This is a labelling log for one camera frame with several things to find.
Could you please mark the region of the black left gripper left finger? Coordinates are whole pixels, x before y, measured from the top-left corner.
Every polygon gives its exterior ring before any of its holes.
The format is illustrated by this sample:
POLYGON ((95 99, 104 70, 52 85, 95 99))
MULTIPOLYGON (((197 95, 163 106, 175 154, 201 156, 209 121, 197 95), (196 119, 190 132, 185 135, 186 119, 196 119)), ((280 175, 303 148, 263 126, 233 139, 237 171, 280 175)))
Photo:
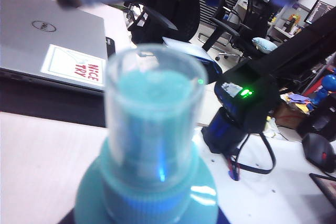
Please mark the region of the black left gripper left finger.
POLYGON ((59 224, 76 224, 75 208, 72 208, 60 221, 59 224))

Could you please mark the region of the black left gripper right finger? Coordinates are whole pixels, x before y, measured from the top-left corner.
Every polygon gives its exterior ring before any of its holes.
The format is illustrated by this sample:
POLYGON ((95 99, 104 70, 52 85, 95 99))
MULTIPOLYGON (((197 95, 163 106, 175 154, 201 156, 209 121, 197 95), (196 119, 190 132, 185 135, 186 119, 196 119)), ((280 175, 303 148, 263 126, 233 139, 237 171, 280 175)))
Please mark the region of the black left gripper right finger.
POLYGON ((223 211, 218 208, 217 224, 230 224, 223 211))

